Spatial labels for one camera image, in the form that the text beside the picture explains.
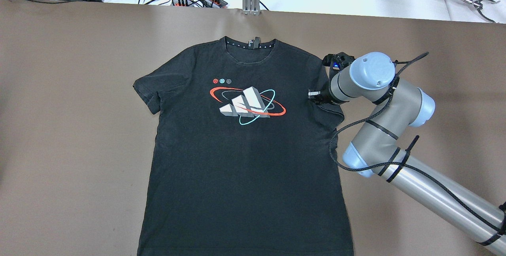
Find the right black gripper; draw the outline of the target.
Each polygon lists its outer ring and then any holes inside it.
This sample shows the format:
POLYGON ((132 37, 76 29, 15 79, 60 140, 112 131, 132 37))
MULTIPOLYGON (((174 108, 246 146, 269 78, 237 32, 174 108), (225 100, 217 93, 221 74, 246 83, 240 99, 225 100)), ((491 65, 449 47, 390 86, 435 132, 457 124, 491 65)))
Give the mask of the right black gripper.
POLYGON ((320 91, 309 91, 308 98, 314 99, 316 97, 316 104, 332 104, 335 105, 335 97, 329 87, 321 89, 320 91))

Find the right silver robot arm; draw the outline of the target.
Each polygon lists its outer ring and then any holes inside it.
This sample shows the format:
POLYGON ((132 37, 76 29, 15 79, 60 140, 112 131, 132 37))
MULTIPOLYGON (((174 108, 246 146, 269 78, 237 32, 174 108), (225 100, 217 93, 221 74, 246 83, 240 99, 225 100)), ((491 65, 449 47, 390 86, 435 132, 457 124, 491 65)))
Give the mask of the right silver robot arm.
POLYGON ((435 101, 429 95, 400 78, 403 70, 427 55, 403 62, 381 52, 358 58, 340 52, 323 58, 330 77, 320 90, 309 90, 310 101, 339 106, 364 97, 376 105, 368 117, 343 127, 361 125, 342 161, 332 148, 330 157, 347 171, 380 176, 488 251, 504 256, 505 205, 490 204, 414 157, 412 148, 418 136, 404 150, 397 145, 407 127, 422 126, 435 112, 435 101))

